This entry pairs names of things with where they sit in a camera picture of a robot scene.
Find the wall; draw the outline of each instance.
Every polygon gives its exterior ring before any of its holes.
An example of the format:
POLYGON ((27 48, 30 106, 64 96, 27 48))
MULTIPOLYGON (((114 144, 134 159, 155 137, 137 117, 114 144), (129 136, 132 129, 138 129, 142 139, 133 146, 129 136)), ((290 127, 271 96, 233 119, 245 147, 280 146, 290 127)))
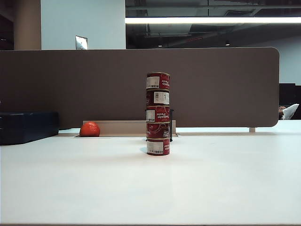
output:
POLYGON ((124 0, 41 0, 42 49, 75 49, 75 35, 89 49, 125 49, 124 0))
POLYGON ((14 7, 15 50, 41 49, 40 0, 17 0, 14 7))
POLYGON ((301 85, 301 36, 255 43, 250 47, 275 47, 280 53, 280 83, 301 85))

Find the black box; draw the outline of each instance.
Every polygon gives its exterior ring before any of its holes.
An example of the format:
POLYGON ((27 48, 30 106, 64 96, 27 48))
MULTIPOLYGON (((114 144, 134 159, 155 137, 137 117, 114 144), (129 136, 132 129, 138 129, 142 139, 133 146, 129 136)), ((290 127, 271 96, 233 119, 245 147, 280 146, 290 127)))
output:
POLYGON ((24 144, 58 134, 57 112, 1 112, 0 145, 24 144))

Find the tomato paste can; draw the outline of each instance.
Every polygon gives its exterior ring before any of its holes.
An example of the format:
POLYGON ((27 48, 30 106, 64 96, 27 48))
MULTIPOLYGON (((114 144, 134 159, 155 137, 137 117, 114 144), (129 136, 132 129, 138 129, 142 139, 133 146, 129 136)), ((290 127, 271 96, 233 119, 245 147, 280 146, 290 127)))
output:
POLYGON ((169 106, 146 107, 146 122, 168 122, 169 106))
POLYGON ((155 139, 170 138, 169 122, 146 123, 146 137, 155 139))
POLYGON ((164 72, 151 72, 147 74, 146 89, 169 89, 170 75, 164 72))
POLYGON ((147 154, 150 155, 167 155, 170 152, 169 138, 166 139, 147 139, 147 154))
POLYGON ((169 90, 148 89, 146 91, 146 106, 169 105, 169 90))

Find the fluorescent light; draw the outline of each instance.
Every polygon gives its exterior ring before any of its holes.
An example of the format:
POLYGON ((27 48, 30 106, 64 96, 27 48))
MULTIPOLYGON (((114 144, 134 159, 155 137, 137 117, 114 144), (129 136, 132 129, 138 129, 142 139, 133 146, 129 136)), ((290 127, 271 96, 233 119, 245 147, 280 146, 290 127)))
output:
POLYGON ((144 17, 126 24, 300 24, 301 17, 144 17))

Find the tomato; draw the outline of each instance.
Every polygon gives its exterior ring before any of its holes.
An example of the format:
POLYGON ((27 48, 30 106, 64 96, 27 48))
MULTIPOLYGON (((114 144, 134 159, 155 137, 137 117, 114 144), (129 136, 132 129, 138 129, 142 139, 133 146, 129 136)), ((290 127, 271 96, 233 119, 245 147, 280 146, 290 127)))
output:
POLYGON ((81 137, 99 137, 100 128, 93 121, 88 121, 83 124, 79 131, 79 136, 81 137))

